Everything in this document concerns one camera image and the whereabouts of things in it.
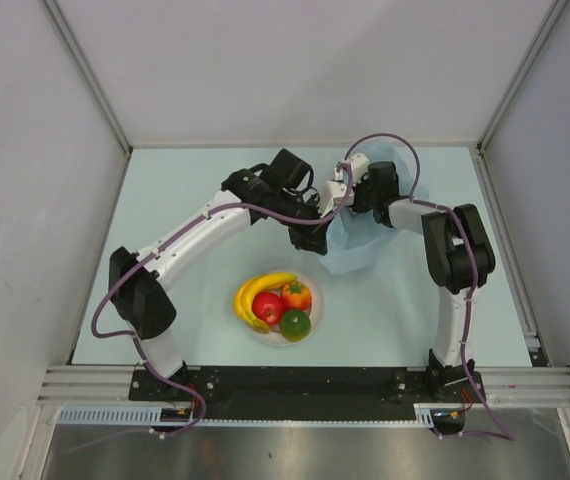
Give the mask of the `light blue plastic bag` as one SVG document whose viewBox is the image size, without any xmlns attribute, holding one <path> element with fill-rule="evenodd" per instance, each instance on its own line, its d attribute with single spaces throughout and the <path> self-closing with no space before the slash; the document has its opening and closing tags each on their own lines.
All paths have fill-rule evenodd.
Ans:
<svg viewBox="0 0 570 480">
<path fill-rule="evenodd" d="M 372 139 L 359 145 L 355 153 L 362 153 L 372 162 L 392 161 L 399 177 L 401 194 L 407 194 L 414 182 L 408 163 L 391 143 Z M 346 207 L 327 230 L 328 252 L 319 256 L 321 265 L 332 275 L 346 275 L 373 266 L 382 250 L 399 234 L 374 220 L 371 211 L 354 213 Z"/>
</svg>

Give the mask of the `orange red fake peach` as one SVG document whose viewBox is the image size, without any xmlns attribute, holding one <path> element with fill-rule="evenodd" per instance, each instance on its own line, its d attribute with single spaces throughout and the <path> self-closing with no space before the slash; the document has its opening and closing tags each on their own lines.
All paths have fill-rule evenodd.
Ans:
<svg viewBox="0 0 570 480">
<path fill-rule="evenodd" d="M 281 287 L 280 297 L 287 310 L 305 311 L 312 305 L 313 296 L 309 287 L 297 280 Z"/>
</svg>

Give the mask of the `red fake apple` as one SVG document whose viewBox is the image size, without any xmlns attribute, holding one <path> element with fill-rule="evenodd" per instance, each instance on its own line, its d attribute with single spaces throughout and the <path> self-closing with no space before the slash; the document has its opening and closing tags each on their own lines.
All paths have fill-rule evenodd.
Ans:
<svg viewBox="0 0 570 480">
<path fill-rule="evenodd" d="M 281 297 L 276 293 L 260 292 L 252 302 L 252 312 L 269 327 L 277 325 L 284 312 L 285 306 Z"/>
</svg>

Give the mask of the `yellow fake fruit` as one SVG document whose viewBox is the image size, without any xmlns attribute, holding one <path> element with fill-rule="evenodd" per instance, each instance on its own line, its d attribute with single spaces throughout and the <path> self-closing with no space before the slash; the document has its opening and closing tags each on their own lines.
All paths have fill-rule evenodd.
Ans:
<svg viewBox="0 0 570 480">
<path fill-rule="evenodd" d="M 252 302 L 260 292 L 275 293 L 276 290 L 280 291 L 283 285 L 296 279 L 297 276 L 292 273 L 275 272 L 248 280 L 235 294 L 233 309 L 236 316 L 244 320 L 254 331 L 261 334 L 269 333 L 271 327 L 252 312 Z"/>
</svg>

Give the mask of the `green fake fruit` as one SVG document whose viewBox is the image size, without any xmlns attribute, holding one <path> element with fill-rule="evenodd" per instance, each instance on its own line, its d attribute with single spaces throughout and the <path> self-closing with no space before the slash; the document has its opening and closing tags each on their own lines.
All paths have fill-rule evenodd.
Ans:
<svg viewBox="0 0 570 480">
<path fill-rule="evenodd" d="M 286 340 L 298 342 L 311 333 L 312 323 L 305 311 L 292 309 L 283 314 L 278 327 Z"/>
</svg>

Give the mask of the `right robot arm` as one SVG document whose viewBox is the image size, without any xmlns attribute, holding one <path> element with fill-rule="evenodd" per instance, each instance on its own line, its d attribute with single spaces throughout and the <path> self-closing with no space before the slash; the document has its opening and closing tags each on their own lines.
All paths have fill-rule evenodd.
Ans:
<svg viewBox="0 0 570 480">
<path fill-rule="evenodd" d="M 477 293 L 496 267 L 496 258 L 478 209 L 453 209 L 403 196 L 396 166 L 362 154 L 348 159 L 354 181 L 351 211 L 370 212 L 376 223 L 423 238 L 429 275 L 439 287 L 436 340 L 428 353 L 426 388 L 449 401 L 473 382 L 469 337 Z"/>
</svg>

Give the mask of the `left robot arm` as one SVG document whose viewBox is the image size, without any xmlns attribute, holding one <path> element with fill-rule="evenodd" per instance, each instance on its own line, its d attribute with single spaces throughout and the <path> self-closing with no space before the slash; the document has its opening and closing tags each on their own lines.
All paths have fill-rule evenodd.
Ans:
<svg viewBox="0 0 570 480">
<path fill-rule="evenodd" d="M 177 315 L 170 290 L 197 260 L 265 218 L 286 226 L 294 247 L 326 253 L 327 226 L 349 192 L 349 177 L 338 173 L 320 190 L 313 182 L 312 167 L 282 149 L 268 164 L 231 173 L 199 213 L 155 243 L 111 254 L 106 299 L 155 370 L 150 385 L 162 398 L 175 399 L 186 387 L 185 361 L 170 332 Z"/>
</svg>

